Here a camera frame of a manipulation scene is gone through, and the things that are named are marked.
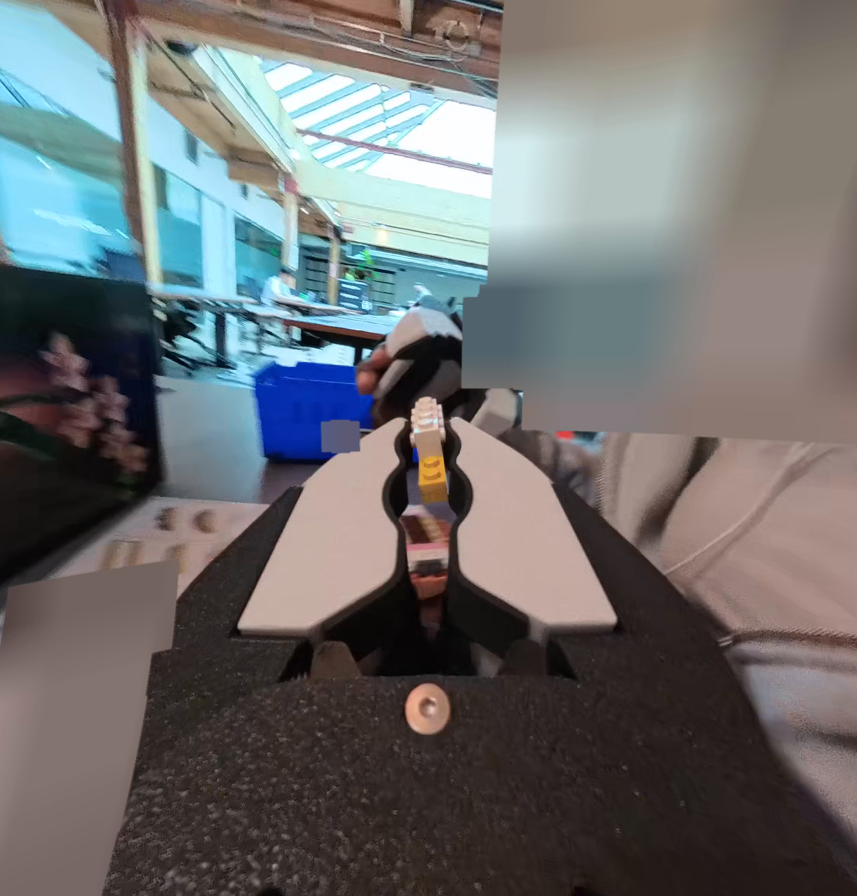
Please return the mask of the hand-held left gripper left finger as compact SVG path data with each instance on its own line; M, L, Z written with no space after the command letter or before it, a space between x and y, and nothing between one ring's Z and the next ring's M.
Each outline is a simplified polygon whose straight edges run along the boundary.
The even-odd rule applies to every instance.
M367 435L304 484L238 622L244 635L310 636L392 580L398 526L385 491L406 421Z

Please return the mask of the person's right hand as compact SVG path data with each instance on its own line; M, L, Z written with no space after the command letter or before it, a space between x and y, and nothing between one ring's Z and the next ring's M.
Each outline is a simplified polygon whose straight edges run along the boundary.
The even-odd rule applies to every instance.
M375 400L385 394L387 384L390 382L389 370L394 358L389 353L385 343L379 344L358 365L355 375L355 383L360 395L371 396Z

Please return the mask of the black orchid picture box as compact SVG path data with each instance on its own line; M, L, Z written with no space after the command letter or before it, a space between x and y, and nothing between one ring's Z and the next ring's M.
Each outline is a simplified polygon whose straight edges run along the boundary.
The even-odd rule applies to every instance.
M162 479L140 282L0 263L0 588Z

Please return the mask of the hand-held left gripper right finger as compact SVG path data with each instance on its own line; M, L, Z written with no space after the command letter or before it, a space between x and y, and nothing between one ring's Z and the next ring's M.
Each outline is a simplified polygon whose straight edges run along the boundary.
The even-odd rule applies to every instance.
M448 613L470 639L610 632L616 613L549 478L522 454L453 419Z

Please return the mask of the blue plastic bin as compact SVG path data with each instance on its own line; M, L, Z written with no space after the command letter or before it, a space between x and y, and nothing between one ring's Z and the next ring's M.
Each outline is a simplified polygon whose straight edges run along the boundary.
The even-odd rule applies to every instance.
M269 462L329 461L335 453L322 448L322 424L328 421L374 428L375 398L358 391L352 365L274 362L256 373L254 393L262 454Z

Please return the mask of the wooden office desk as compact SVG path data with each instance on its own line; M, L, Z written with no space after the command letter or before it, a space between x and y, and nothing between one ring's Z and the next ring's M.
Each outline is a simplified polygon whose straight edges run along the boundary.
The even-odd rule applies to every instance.
M233 370L228 355L226 320L229 315L253 320L260 330L266 322L279 321L290 328L311 334L318 342L354 350L358 364L365 350L383 341L398 323L391 315L369 315L362 311L288 298L279 305L266 305L244 297L213 297L199 290L173 285L148 284L147 292L162 311L181 304L194 305L213 317L213 362L218 369Z

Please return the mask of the toy instruction sheet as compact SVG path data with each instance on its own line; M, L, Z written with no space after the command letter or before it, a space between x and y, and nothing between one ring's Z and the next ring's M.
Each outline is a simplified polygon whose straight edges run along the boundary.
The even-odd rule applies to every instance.
M57 566L51 577L176 560L176 596L266 510L265 504L154 497Z

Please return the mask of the white toy brick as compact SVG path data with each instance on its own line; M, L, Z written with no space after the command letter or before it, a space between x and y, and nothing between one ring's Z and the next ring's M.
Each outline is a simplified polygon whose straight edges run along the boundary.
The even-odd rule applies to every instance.
M412 407L411 443L419 462L444 454L443 409L433 397L419 398Z

